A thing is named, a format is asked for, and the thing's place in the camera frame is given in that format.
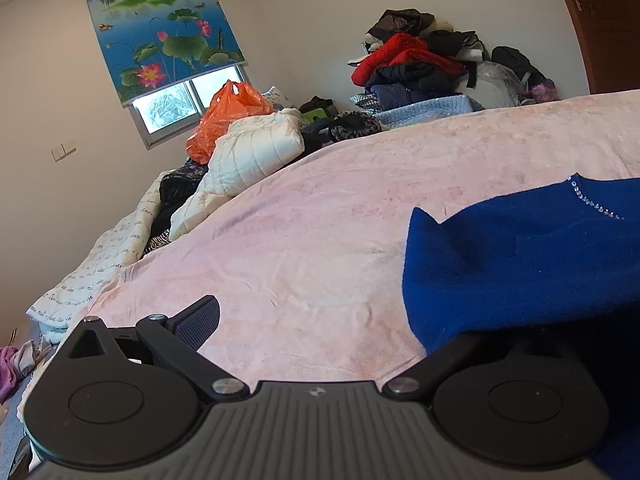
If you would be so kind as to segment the blue beaded knit sweater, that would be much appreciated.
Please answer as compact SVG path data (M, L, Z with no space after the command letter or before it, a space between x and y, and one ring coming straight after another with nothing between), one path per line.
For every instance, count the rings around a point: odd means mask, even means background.
M574 174L438 222L411 215L402 300L428 352L467 332L570 322L612 427L594 453L639 474L639 183Z

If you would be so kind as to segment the dark clothes pile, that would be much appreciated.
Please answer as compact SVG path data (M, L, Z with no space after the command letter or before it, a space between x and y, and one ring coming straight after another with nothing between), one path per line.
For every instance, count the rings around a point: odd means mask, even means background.
M387 10L366 32L363 49L366 55L378 50L394 35L403 32L425 41L428 50L445 58L457 60L465 67L469 62L486 60L486 48L477 32L459 32L445 20L416 9ZM354 69L363 58L349 63ZM370 113L455 96L459 77L448 76L435 65L409 63L379 67L352 102Z

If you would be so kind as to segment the pink bed blanket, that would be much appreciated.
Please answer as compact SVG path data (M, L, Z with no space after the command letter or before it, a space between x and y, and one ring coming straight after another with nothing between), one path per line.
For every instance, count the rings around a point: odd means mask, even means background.
M424 356L400 291L414 208L442 221L571 174L613 180L638 172L637 91L484 110L343 141L127 266L88 312L130 327L212 295L221 321L203 356L247 385L386 382Z

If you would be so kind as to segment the black patterned garment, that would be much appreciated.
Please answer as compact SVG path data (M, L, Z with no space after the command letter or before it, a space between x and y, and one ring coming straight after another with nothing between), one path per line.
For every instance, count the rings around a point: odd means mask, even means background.
M150 237L142 255L169 243L171 216L195 193L207 171L207 165L188 158L181 167L160 180L160 211L152 223Z

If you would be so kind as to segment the orange plastic bag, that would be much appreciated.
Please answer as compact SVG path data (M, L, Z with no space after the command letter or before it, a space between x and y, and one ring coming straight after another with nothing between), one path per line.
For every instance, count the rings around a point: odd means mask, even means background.
M214 94L194 133L186 140L186 154L194 162L207 165L216 141L227 133L232 122L272 112L273 108L250 84L228 80Z

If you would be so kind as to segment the light blue knit blanket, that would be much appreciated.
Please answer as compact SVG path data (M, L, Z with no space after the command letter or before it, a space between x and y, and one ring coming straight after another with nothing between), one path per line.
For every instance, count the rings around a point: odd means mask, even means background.
M442 118L480 112L485 107L479 102L465 96L444 96L443 98L421 101L376 113L374 117L384 129L396 129L405 126L432 122Z

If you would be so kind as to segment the leopard print garment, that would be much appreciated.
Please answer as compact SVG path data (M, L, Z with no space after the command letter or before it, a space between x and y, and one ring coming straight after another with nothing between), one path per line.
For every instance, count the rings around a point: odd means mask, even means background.
M358 139L372 136L383 131L383 125L378 118L363 112L344 112L339 114L329 127L329 138L333 142Z

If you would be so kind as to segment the green and black bag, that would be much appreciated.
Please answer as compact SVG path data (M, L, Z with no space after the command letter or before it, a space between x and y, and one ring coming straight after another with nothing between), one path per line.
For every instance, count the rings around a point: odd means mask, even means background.
M333 119L338 115L337 108L331 99L320 98L314 96L310 101L302 104L299 108L300 114L306 119L306 122L316 122L317 120L330 118Z

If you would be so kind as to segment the clear plastic storage bag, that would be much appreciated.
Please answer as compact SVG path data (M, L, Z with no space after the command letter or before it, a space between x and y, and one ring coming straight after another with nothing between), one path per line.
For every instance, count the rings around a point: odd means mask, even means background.
M525 90L509 67L484 61L469 62L466 69L466 74L456 82L458 93L464 94L485 110L521 105Z

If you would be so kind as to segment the lotus print roller blind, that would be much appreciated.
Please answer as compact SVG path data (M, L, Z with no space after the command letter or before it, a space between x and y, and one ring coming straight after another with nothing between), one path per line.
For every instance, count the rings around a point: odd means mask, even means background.
M120 104L245 63L219 0L86 0Z

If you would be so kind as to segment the red garment on pile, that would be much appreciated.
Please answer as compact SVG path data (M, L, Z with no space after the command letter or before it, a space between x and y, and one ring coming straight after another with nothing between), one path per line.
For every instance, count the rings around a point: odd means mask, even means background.
M377 68L409 63L435 65L448 76L465 73L465 67L457 60L431 52L425 41L400 32L360 61L352 72L352 83L364 87Z

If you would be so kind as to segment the black bag on pile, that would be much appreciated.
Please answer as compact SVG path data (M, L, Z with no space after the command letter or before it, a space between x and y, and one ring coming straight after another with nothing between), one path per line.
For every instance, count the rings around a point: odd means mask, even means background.
M547 77L518 49L494 47L491 51L491 61L510 68L525 88L534 88L547 80Z

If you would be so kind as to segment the brown wooden door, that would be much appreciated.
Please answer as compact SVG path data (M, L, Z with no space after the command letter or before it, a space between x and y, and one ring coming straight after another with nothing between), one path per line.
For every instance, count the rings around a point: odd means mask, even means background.
M592 93L639 88L639 0L564 0Z

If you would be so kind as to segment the window with metal frame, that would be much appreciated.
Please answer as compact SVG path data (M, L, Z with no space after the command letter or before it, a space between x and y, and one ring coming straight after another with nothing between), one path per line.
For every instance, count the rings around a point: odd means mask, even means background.
M231 65L133 100L128 110L145 147L150 150L193 129L228 80L247 82L244 67Z

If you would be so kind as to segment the white wall switch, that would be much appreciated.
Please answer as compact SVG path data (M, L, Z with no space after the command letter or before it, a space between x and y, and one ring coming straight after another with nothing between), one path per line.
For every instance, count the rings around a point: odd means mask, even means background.
M62 159L74 154L77 151L77 145L74 141L67 141L55 145L51 148L51 155L55 162L60 162Z

